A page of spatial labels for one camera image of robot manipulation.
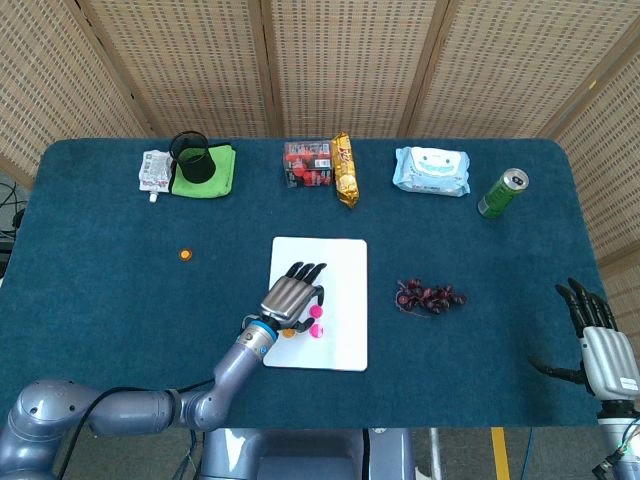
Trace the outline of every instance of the white board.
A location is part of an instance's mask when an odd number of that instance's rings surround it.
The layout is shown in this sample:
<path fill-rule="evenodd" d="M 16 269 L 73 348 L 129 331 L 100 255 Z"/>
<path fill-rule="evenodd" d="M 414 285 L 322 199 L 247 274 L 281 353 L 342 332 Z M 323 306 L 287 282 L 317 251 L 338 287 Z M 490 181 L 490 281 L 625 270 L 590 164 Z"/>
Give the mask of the white board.
<path fill-rule="evenodd" d="M 264 357 L 268 367 L 363 371 L 367 368 L 367 243 L 364 240 L 276 237 L 271 252 L 269 288 L 296 262 L 326 263 L 314 282 L 322 285 L 324 334 L 310 331 L 286 338 L 282 333 Z M 300 320 L 310 317 L 313 299 Z"/>

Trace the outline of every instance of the small orange object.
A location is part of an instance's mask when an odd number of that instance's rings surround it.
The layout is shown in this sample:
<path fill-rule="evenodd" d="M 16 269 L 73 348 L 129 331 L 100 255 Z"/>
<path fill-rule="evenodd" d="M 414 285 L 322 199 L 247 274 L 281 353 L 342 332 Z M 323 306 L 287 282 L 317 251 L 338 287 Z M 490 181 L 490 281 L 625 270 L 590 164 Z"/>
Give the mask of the small orange object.
<path fill-rule="evenodd" d="M 182 250 L 180 250 L 180 260 L 182 260 L 183 262 L 188 262 L 189 260 L 191 260 L 191 257 L 193 257 L 193 252 L 188 248 L 183 248 Z"/>

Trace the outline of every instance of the blue ring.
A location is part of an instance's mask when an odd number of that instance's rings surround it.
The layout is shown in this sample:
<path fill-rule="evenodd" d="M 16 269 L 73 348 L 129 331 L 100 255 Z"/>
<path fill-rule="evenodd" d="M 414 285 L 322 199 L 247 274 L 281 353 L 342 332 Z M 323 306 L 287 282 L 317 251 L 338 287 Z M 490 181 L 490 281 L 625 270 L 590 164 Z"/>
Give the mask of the blue ring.
<path fill-rule="evenodd" d="M 271 335 L 271 338 L 273 338 L 273 341 L 275 342 L 278 339 L 278 336 L 276 335 L 276 332 L 274 332 L 271 327 L 269 325 L 267 325 L 264 322 L 261 322 L 260 320 L 253 320 L 249 325 L 253 325 L 256 324 L 259 327 L 264 328 L 267 332 L 269 332 L 269 335 Z"/>

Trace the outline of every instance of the yellow snack bag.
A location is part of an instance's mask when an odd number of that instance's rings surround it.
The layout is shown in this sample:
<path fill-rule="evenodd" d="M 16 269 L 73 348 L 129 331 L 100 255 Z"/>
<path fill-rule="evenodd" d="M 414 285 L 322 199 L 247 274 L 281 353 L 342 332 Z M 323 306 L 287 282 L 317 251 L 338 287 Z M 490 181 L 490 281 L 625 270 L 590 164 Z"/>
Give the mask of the yellow snack bag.
<path fill-rule="evenodd" d="M 340 132 L 331 140 L 331 161 L 336 177 L 338 198 L 353 208 L 360 198 L 358 182 L 356 181 L 356 165 L 353 162 L 353 151 L 349 135 Z"/>

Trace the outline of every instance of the yellow line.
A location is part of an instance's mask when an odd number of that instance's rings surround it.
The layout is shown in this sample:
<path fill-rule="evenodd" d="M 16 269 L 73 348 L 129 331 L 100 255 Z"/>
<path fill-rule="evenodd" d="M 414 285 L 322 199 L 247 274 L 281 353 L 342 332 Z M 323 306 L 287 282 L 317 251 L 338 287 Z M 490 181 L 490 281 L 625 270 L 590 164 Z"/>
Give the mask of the yellow line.
<path fill-rule="evenodd" d="M 493 427 L 491 429 L 491 442 L 493 443 L 493 458 L 496 462 L 496 479 L 509 480 L 507 445 L 504 442 L 504 429 L 502 427 Z"/>

